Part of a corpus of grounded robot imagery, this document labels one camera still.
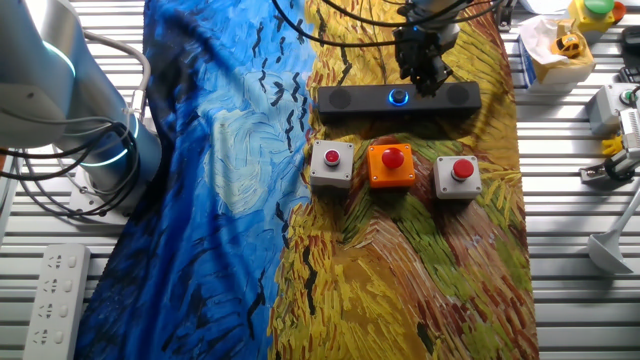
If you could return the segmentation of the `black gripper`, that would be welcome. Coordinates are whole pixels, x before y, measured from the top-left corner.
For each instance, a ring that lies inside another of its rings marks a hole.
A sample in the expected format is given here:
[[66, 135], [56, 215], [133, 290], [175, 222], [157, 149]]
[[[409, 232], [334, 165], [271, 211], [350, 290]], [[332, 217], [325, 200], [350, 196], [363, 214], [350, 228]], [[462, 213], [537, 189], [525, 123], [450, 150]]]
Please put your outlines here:
[[453, 70], [441, 58], [442, 35], [437, 31], [412, 26], [394, 30], [393, 36], [400, 72], [408, 74], [419, 93], [433, 97], [453, 74]]

